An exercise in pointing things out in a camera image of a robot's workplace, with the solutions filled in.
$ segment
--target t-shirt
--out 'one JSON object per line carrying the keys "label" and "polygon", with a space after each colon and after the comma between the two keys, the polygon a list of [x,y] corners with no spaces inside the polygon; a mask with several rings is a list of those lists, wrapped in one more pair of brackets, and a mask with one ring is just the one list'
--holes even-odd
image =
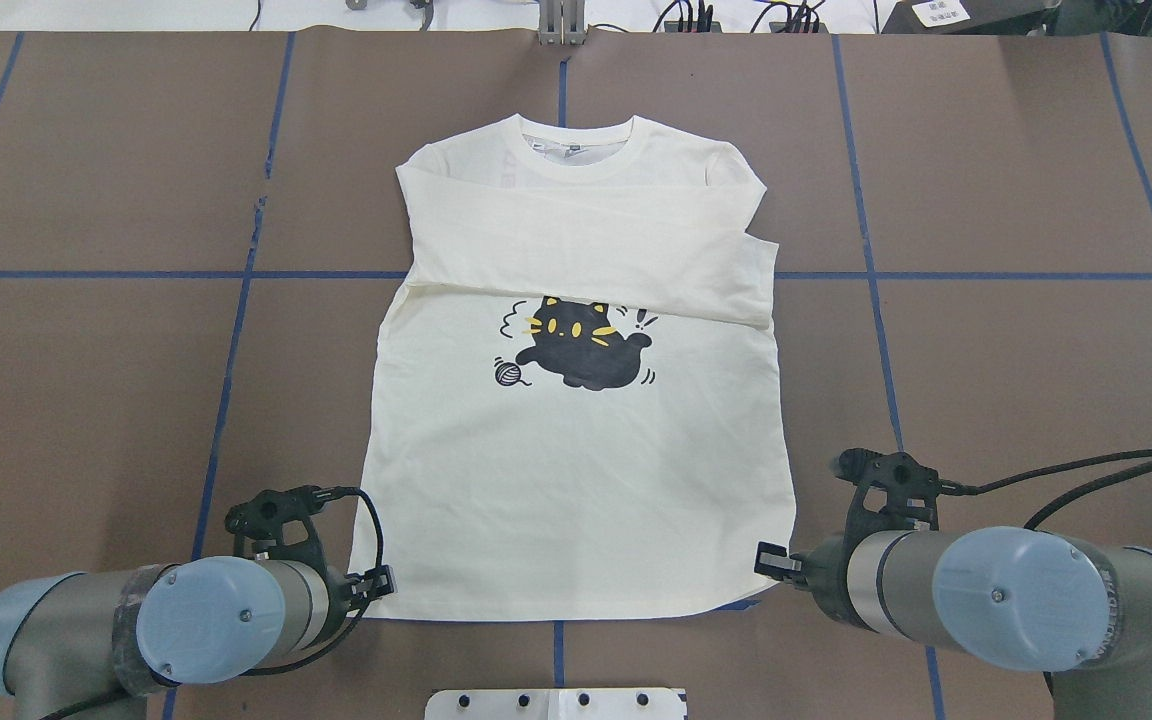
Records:
{"label": "t-shirt", "polygon": [[[419,620],[689,615],[770,586],[795,502],[765,188],[644,118],[518,115],[397,168],[414,264],[381,323],[362,487]],[[351,570],[371,566],[358,516]]]}

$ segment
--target black cable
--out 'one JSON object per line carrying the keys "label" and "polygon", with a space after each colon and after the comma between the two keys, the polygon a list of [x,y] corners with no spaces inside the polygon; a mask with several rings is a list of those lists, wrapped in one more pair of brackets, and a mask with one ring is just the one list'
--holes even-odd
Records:
{"label": "black cable", "polygon": [[758,23],[763,22],[763,18],[767,17],[768,13],[772,13],[772,8],[781,6],[785,8],[785,23],[788,26],[790,24],[790,15],[794,13],[794,5],[789,3],[767,3],[767,8],[763,8],[763,13],[758,14],[758,18],[755,18],[755,25],[749,28],[750,35],[758,31]]}
{"label": "black cable", "polygon": [[682,6],[685,5],[687,9],[691,9],[691,0],[673,0],[673,3],[666,5],[664,7],[664,10],[660,12],[660,17],[657,18],[657,24],[652,26],[652,32],[657,32],[658,29],[660,29],[660,26],[664,25],[664,17],[666,17],[666,15],[669,14],[669,10],[672,10],[673,6],[675,5],[679,7],[679,31],[680,32],[682,31],[682,23],[684,23],[684,15],[682,15]]}
{"label": "black cable", "polygon": [[950,497],[984,495],[984,493],[996,491],[996,488],[1014,486],[1014,484],[1023,480],[1032,478],[1041,478],[1044,475],[1064,473],[1064,471],[1078,470],[1079,468],[1089,468],[1091,465],[1102,465],[1106,464],[1106,462],[1117,462],[1120,460],[1137,460],[1139,457],[1152,457],[1152,447],[1149,447],[1145,450],[1112,452],[1108,455],[1097,455],[1096,457],[1085,457],[1083,460],[1061,462],[1060,465],[1049,465],[1047,468],[1029,470],[1028,473],[1011,475],[1010,478],[1003,478],[1001,480],[983,484],[983,486],[979,487],[961,486],[961,484],[958,483],[947,482],[946,484],[950,488],[947,488],[945,491],[945,494]]}
{"label": "black cable", "polygon": [[[385,532],[380,529],[380,515],[376,514],[376,503],[371,502],[371,497],[367,495],[366,492],[362,491],[362,488],[342,486],[334,487],[332,491],[338,497],[357,497],[358,500],[367,507],[367,514],[371,515],[371,526],[376,531],[376,568],[380,568],[380,566],[384,564],[385,556]],[[338,632],[338,637],[332,638],[328,644],[325,644],[325,646],[316,650],[313,655],[305,655],[296,662],[278,665],[276,667],[252,667],[251,670],[247,670],[243,675],[253,676],[253,679],[259,679],[265,675],[282,675],[283,673],[291,673],[291,670],[300,670],[301,667],[305,667],[310,662],[319,660],[320,657],[324,657],[326,653],[335,650],[338,644],[340,644],[343,638],[348,637],[349,632],[353,632],[353,629],[357,628],[362,620],[362,615],[365,614],[367,607],[370,606],[371,601],[363,602],[362,606],[358,607],[358,614],[353,616],[353,619],[349,620],[349,624],[344,626],[344,629]]]}
{"label": "black cable", "polygon": [[781,32],[793,32],[793,33],[812,32],[813,16],[814,16],[813,6],[810,6],[808,3],[802,3],[799,5],[799,8],[795,10],[794,18],[790,20],[790,23],[781,28]]}
{"label": "black cable", "polygon": [[86,712],[89,710],[109,705],[113,702],[127,700],[129,694],[124,691],[123,688],[116,689],[116,691],[109,691],[107,694],[99,694],[99,696],[90,697],[83,702],[76,702],[73,705],[67,705],[61,707],[59,711],[52,712],[52,714],[43,717],[41,720],[63,720],[65,717],[77,715],[79,712]]}
{"label": "black cable", "polygon": [[334,487],[333,491],[340,493],[341,497],[357,497],[367,507],[367,514],[371,515],[371,528],[376,531],[376,568],[380,568],[384,564],[381,559],[385,556],[385,532],[380,529],[380,515],[376,514],[376,503],[371,502],[371,497],[362,492],[362,488],[342,486]]}
{"label": "black cable", "polygon": [[1051,518],[1052,514],[1055,514],[1061,507],[1066,507],[1070,502],[1078,500],[1078,498],[1097,492],[1099,488],[1116,486],[1121,482],[1138,478],[1144,473],[1152,473],[1152,460],[1150,462],[1142,462],[1142,464],[1134,468],[1119,470],[1116,473],[1105,475],[1105,477],[1090,483],[1083,483],[1078,487],[1066,492],[1064,495],[1058,497],[1056,500],[1047,502],[1039,511],[1034,511],[1034,516],[1025,523],[1024,528],[1026,530],[1037,529],[1044,520]]}

